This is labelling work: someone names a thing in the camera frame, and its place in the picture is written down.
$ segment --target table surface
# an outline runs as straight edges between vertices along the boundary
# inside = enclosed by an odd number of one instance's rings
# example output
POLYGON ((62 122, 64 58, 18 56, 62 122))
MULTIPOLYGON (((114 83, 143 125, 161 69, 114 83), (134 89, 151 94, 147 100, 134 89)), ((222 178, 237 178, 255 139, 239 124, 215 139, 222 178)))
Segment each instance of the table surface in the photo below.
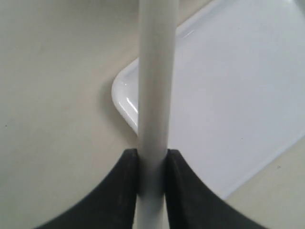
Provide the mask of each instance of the table surface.
MULTIPOLYGON (((180 22, 208 1, 181 0, 180 22)), ((138 55, 138 0, 1 0, 1 8, 0 228, 33 228, 136 146, 111 85, 138 55)), ((227 201, 267 227, 303 228, 304 150, 302 139, 227 201)))

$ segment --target white tray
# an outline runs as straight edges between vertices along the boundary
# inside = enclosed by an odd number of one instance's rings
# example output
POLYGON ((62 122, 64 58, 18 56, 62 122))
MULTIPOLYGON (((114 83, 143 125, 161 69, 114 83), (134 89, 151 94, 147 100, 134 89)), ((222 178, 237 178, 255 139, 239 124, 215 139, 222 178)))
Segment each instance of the white tray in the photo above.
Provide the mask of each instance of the white tray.
MULTIPOLYGON (((169 146, 222 198, 305 134, 302 9, 214 0, 178 27, 169 146)), ((112 98, 137 132, 138 60, 112 98)))

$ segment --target white pole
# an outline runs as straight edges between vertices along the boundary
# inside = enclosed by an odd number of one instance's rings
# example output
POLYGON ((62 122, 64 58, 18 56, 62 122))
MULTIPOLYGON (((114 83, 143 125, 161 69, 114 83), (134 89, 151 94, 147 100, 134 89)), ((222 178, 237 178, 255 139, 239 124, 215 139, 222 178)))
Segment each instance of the white pole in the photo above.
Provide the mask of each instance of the white pole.
POLYGON ((140 0, 138 228, 160 229, 179 0, 140 0))

